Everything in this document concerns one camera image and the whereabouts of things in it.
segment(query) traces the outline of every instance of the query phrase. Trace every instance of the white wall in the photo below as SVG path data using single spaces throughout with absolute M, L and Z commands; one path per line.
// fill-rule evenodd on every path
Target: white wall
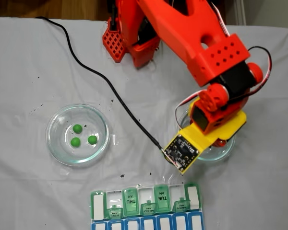
M 247 25 L 288 28 L 288 0 L 244 0 Z

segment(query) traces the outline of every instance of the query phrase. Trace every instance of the circuit board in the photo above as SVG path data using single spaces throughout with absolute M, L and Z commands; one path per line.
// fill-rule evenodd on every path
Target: circuit board
M 181 172 L 184 172 L 193 163 L 199 153 L 197 149 L 180 134 L 168 145 L 165 152 L 176 163 L 176 167 Z

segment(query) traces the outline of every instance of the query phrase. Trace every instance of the black cable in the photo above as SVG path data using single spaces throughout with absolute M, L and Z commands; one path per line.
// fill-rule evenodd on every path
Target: black cable
M 241 95 L 241 96 L 234 97 L 234 98 L 230 99 L 230 100 L 228 101 L 228 103 L 234 103 L 234 102 L 240 101 L 240 100 L 242 100 L 242 99 L 244 99 L 244 98 L 246 98 L 246 97 L 249 97 L 249 96 L 257 93 L 257 92 L 266 84 L 266 82 L 268 81 L 268 79 L 269 79 L 269 77 L 270 77 L 271 70 L 272 70 L 272 57 L 271 57 L 271 54 L 270 54 L 269 50 L 267 50 L 266 48 L 264 48 L 264 47 L 262 47 L 262 46 L 252 46 L 251 48 L 248 49 L 248 51 L 250 51 L 250 50 L 252 50 L 252 49 L 254 49 L 254 48 L 262 49 L 262 50 L 264 50 L 264 51 L 267 53 L 267 55 L 268 55 L 269 69 L 268 69 L 268 72 L 266 73 L 266 76 L 267 76 L 267 77 L 266 77 L 266 79 L 265 79 L 263 82 L 261 82 L 261 84 L 260 84 L 255 90 L 253 90 L 253 91 L 251 91 L 251 92 L 248 92 L 248 93 L 245 93 L 245 94 L 243 94 L 243 95 Z
M 77 58 L 77 56 L 75 55 L 75 53 L 73 52 L 72 50 L 72 45 L 71 45 L 71 42 L 70 42 L 70 39 L 69 39 L 69 35 L 67 33 L 67 30 L 65 29 L 64 26 L 62 26 L 61 24 L 58 24 L 58 23 L 55 23 L 51 20 L 49 20 L 48 18 L 45 18 L 45 17 L 36 17 L 38 19 L 43 19 L 43 20 L 46 20 L 47 22 L 51 23 L 51 24 L 54 24 L 60 28 L 63 29 L 65 35 L 66 35 L 66 39 L 67 39 L 67 43 L 68 43 L 68 47 L 69 47 L 69 50 L 71 51 L 72 53 L 72 56 L 73 58 L 76 60 L 76 62 L 82 66 L 83 68 L 87 69 L 88 71 L 100 76 L 101 78 L 103 78 L 107 83 L 108 85 L 110 86 L 110 88 L 112 89 L 113 93 L 115 94 L 115 96 L 117 97 L 118 101 L 121 103 L 121 105 L 124 107 L 124 109 L 126 110 L 126 112 L 128 113 L 128 115 L 131 117 L 131 119 L 136 123 L 136 125 L 148 136 L 148 138 L 160 149 L 162 150 L 162 147 L 160 146 L 159 142 L 142 126 L 142 124 L 134 117 L 134 115 L 132 114 L 132 112 L 129 110 L 129 108 L 127 107 L 127 105 L 125 104 L 125 102 L 122 100 L 122 98 L 119 96 L 119 94 L 117 93 L 116 89 L 114 88 L 114 86 L 112 85 L 112 83 L 109 81 L 109 79 L 103 75 L 102 73 L 94 70 L 94 69 L 91 69 L 89 68 L 88 66 L 86 66 L 85 64 L 83 64 L 81 61 L 79 61 L 79 59 Z

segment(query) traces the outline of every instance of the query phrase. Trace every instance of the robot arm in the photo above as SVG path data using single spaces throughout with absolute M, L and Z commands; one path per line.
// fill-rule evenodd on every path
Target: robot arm
M 164 0 L 116 0 L 112 6 L 117 10 L 103 35 L 116 62 L 129 51 L 137 68 L 153 58 L 162 39 L 200 87 L 210 84 L 190 106 L 192 124 L 165 148 L 168 160 L 182 173 L 206 148 L 230 139 L 242 127 L 247 93 L 263 80 L 255 63 L 245 63 L 248 50 L 236 34 L 228 33 L 215 6 L 207 0 L 186 3 L 187 15 Z

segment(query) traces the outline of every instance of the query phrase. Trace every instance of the red robot arm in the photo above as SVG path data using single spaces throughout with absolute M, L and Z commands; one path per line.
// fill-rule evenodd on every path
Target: red robot arm
M 187 0 L 188 15 L 164 0 L 116 0 L 115 7 L 108 24 L 115 21 L 116 27 L 108 27 L 103 44 L 116 62 L 129 51 L 139 68 L 153 58 L 162 39 L 186 63 L 200 87 L 210 83 L 190 115 L 204 135 L 241 110 L 248 99 L 241 96 L 263 79 L 256 64 L 245 63 L 248 50 L 236 34 L 224 31 L 207 0 Z

